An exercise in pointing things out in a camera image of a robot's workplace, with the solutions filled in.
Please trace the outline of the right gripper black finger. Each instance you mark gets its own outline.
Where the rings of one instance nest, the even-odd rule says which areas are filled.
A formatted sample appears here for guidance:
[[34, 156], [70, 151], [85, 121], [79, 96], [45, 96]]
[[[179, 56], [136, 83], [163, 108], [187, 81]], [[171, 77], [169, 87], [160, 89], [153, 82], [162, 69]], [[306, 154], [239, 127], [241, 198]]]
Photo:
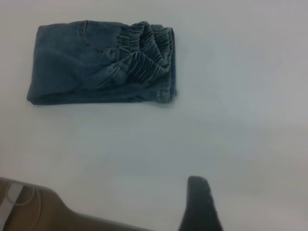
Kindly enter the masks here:
[[187, 184], [186, 209], [180, 231], [222, 231], [208, 181], [190, 176]]

